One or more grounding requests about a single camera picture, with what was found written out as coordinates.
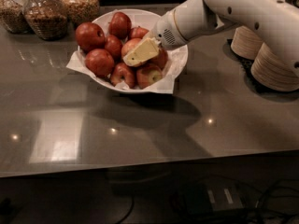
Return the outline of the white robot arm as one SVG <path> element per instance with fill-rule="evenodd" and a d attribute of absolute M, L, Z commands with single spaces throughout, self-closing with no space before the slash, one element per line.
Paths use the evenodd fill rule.
<path fill-rule="evenodd" d="M 299 9 L 284 0 L 187 0 L 166 12 L 123 58 L 137 67 L 203 35 L 244 25 L 299 76 Z"/>

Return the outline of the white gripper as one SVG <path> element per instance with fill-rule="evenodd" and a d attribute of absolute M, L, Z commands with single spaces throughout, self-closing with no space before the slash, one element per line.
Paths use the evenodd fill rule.
<path fill-rule="evenodd" d="M 212 35 L 217 27 L 217 16 L 204 0 L 187 0 L 157 20 L 150 31 L 154 38 L 143 38 L 123 61 L 128 66 L 138 67 L 159 54 L 160 43 L 165 49 L 176 49 L 196 37 Z"/>

